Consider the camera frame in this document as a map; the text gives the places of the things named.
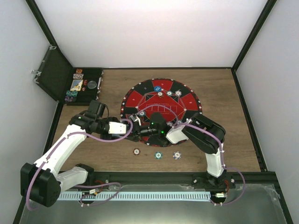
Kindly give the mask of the brown 100 chip stack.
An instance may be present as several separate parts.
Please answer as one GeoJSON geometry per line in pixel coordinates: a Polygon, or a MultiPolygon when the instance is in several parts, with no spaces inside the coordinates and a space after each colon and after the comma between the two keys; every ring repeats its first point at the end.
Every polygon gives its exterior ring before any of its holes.
{"type": "Polygon", "coordinates": [[[140,153],[140,150],[139,150],[139,149],[135,149],[135,150],[133,151],[133,153],[134,153],[135,155],[138,155],[138,154],[140,153]]]}

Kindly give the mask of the teal chip stack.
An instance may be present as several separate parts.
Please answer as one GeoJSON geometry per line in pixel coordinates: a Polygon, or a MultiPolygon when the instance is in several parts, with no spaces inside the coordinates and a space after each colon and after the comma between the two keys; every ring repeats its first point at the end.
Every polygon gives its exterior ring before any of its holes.
{"type": "Polygon", "coordinates": [[[162,157],[163,157],[163,155],[162,155],[161,152],[156,152],[156,153],[155,153],[155,158],[156,158],[156,159],[159,160],[159,159],[162,159],[162,157]]]}

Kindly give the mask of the purple chip stack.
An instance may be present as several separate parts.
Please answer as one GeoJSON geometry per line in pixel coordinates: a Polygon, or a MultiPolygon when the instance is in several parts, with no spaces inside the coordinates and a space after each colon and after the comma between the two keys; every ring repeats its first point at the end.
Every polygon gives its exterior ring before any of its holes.
{"type": "Polygon", "coordinates": [[[179,160],[181,158],[181,156],[182,156],[182,154],[179,151],[173,153],[173,158],[175,160],[179,160]]]}

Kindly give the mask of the blue small blind button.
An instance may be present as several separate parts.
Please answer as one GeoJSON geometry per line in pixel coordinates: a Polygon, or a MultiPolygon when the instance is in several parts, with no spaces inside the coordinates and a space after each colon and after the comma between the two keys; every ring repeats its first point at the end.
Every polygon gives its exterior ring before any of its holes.
{"type": "Polygon", "coordinates": [[[155,87],[154,87],[154,91],[155,91],[155,92],[161,92],[161,91],[162,91],[161,86],[155,86],[155,87]]]}

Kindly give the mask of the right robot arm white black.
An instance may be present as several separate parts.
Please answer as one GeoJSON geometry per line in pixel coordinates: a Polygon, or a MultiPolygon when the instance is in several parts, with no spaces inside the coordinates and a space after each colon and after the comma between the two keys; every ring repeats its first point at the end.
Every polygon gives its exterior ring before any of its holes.
{"type": "Polygon", "coordinates": [[[195,113],[184,123],[168,125],[161,113],[151,115],[149,124],[143,125],[139,114],[129,117],[133,122],[132,131],[127,140],[141,141],[147,137],[150,144],[161,147],[178,144],[190,140],[206,156],[206,182],[213,188],[218,188],[224,183],[226,166],[223,159],[223,143],[225,129],[208,117],[195,113]]]}

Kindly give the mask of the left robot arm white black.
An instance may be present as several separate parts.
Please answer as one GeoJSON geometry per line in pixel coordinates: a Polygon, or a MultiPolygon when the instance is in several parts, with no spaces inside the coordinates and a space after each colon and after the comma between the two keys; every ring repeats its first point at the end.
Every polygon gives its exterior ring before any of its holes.
{"type": "Polygon", "coordinates": [[[60,194],[73,187],[90,189],[95,184],[93,168],[78,164],[72,169],[60,172],[61,167],[73,151],[86,138],[100,142],[107,140],[93,136],[97,134],[119,134],[118,140],[128,137],[133,129],[129,119],[115,117],[103,118],[106,105],[91,101],[88,109],[74,115],[62,136],[33,164],[25,163],[21,168],[21,195],[25,197],[26,207],[34,201],[40,205],[52,206],[60,194]]]}

